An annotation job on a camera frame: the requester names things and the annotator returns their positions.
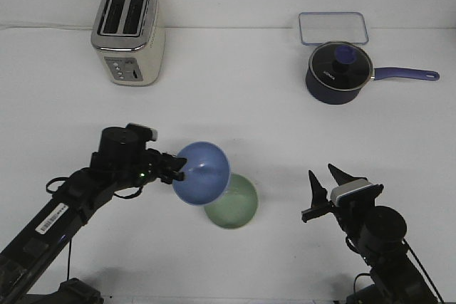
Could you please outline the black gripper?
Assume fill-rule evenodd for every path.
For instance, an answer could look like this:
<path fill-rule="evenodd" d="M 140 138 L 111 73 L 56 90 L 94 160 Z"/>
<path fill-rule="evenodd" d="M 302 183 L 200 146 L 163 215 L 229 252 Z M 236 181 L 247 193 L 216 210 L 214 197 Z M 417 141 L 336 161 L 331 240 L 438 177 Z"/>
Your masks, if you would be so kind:
<path fill-rule="evenodd" d="M 157 178 L 165 184 L 182 182 L 185 173 L 176 171 L 186 163 L 184 157 L 148 149 L 147 142 L 126 127 L 107 127 L 101 132 L 98 151 L 92 154 L 90 168 L 110 177 L 120 187 L 140 187 Z"/>
<path fill-rule="evenodd" d="M 358 179 L 366 180 L 365 177 L 355 177 L 347 174 L 331 163 L 328 164 L 328 169 L 338 186 Z M 309 170 L 309 181 L 312 193 L 311 207 L 301 212 L 302 221 L 306 223 L 312 219 L 332 213 L 336 217 L 339 226 L 346 233 L 353 233 L 360 229 L 367 211 L 375 206 L 376 197 L 384 189 L 382 184 L 373 184 L 373 186 L 343 199 L 341 206 L 335 206 L 332 201 L 327 199 L 327 190 L 321 186 L 316 175 L 311 170 Z"/>

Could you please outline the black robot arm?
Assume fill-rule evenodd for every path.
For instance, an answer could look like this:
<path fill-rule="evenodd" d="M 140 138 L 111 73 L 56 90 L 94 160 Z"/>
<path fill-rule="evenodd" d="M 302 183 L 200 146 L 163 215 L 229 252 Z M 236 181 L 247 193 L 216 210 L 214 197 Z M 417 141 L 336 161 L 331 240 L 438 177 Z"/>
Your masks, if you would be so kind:
<path fill-rule="evenodd" d="M 23 297 L 75 234 L 117 192 L 159 179 L 185 178 L 187 160 L 146 147 L 157 131 L 142 125 L 107 127 L 88 167 L 71 176 L 1 252 L 1 302 Z"/>
<path fill-rule="evenodd" d="M 328 191 L 313 172 L 309 173 L 312 200 L 301 213 L 307 222 L 325 214 L 334 215 L 345 233 L 345 242 L 369 266 L 372 284 L 353 288 L 347 303 L 442 303 L 428 272 L 405 240 L 407 224 L 396 210 L 377 205 L 382 184 L 349 175 L 330 164 L 337 186 Z"/>

